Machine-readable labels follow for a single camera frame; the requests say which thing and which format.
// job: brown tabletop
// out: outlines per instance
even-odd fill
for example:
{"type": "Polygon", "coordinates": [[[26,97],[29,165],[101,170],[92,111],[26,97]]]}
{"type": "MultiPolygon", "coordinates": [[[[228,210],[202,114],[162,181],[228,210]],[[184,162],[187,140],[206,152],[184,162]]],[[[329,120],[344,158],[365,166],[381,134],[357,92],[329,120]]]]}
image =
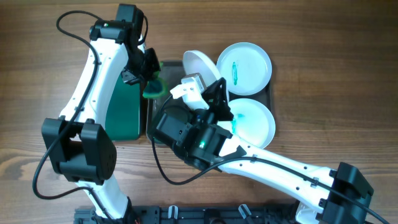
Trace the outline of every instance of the brown tabletop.
{"type": "MultiPolygon", "coordinates": [[[[273,63],[277,133],[268,150],[336,169],[358,167],[374,187],[371,208],[398,220],[398,4],[393,1],[138,0],[149,20],[147,46],[159,60],[200,50],[216,60],[229,45],[252,42],[273,63]]],[[[88,48],[61,34],[55,21],[69,10],[114,19],[112,0],[6,0],[0,4],[0,223],[71,223],[91,205],[84,192],[39,200],[31,180],[45,151],[40,127],[70,99],[88,48]]],[[[72,15],[61,26],[88,39],[94,19],[72,15]]],[[[183,186],[163,180],[145,135],[117,143],[114,172],[133,205],[260,205],[294,202],[254,180],[210,172],[183,186]]],[[[198,171],[159,149],[173,180],[198,171]]],[[[74,187],[50,162],[43,194],[74,187]]]]}

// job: wooden table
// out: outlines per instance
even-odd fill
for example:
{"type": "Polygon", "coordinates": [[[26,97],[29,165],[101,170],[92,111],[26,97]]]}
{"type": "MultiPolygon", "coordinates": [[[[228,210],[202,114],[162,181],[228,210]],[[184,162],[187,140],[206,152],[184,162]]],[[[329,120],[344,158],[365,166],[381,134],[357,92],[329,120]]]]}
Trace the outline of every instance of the wooden table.
{"type": "MultiPolygon", "coordinates": [[[[138,0],[149,19],[147,46],[159,60],[197,49],[213,60],[227,46],[252,42],[273,63],[277,133],[268,150],[336,169],[358,167],[375,189],[371,208],[398,220],[398,5],[396,2],[138,0]]],[[[0,223],[71,223],[91,205],[83,192],[45,201],[31,180],[45,146],[40,127],[72,95],[88,48],[59,33],[62,13],[81,9],[114,19],[117,0],[28,0],[0,5],[0,223]]],[[[88,38],[94,19],[68,16],[61,26],[88,38]]],[[[256,181],[210,172],[184,186],[160,176],[145,136],[117,143],[114,172],[133,205],[259,205],[293,202],[256,181]]],[[[197,173],[159,149],[173,180],[197,173]]],[[[74,187],[49,162],[39,189],[74,187]]]]}

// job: green mat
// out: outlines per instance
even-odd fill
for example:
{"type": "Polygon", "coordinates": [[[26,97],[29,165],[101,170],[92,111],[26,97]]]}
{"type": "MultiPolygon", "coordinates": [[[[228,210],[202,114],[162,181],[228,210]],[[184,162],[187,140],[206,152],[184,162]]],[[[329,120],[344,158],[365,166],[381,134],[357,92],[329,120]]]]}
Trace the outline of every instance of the green mat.
{"type": "Polygon", "coordinates": [[[140,84],[127,85],[119,76],[106,113],[105,128],[111,140],[127,141],[139,138],[141,135],[140,110],[140,84]]]}

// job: wooden surface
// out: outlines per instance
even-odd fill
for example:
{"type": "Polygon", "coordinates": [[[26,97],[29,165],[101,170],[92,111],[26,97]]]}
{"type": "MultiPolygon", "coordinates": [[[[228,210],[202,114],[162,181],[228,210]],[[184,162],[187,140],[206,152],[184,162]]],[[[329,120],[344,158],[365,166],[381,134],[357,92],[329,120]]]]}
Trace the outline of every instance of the wooden surface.
{"type": "MultiPolygon", "coordinates": [[[[83,192],[39,200],[31,180],[45,151],[42,122],[56,118],[70,99],[88,52],[59,33],[55,21],[75,9],[114,19],[118,2],[58,3],[0,5],[0,223],[71,223],[75,208],[91,205],[83,192]]],[[[147,46],[156,49],[159,60],[181,59],[192,49],[216,60],[236,42],[261,46],[273,63],[278,129],[268,150],[334,169],[341,161],[358,167],[375,189],[371,208],[398,223],[396,2],[142,0],[137,5],[149,19],[147,46]]],[[[75,15],[61,25],[88,37],[93,23],[75,15]]],[[[172,186],[161,178],[144,136],[117,146],[115,175],[133,205],[294,201],[253,180],[218,172],[172,186]]],[[[197,173],[170,149],[159,149],[159,157],[174,180],[197,173]]],[[[72,187],[45,164],[43,194],[72,187]]]]}

